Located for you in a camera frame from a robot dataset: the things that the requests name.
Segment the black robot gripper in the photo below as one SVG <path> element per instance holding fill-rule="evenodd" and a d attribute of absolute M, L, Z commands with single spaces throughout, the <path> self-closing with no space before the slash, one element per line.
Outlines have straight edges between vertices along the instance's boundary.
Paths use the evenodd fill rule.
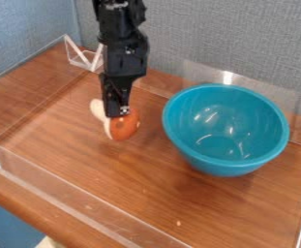
<path fill-rule="evenodd" d="M 147 71 L 149 39 L 139 30 L 143 13 L 97 13 L 98 42 L 103 49 L 103 72 L 99 73 L 106 117 L 129 113 L 131 83 Z"/>

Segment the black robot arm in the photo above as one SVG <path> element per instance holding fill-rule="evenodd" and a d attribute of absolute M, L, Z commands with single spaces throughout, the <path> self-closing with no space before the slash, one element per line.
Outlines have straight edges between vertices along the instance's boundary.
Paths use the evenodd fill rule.
<path fill-rule="evenodd" d="M 106 117 L 129 113 L 129 95 L 135 79 L 147 71 L 149 39 L 139 30 L 145 22 L 142 0 L 91 0 L 98 22 L 98 43 L 103 45 L 99 74 Z"/>

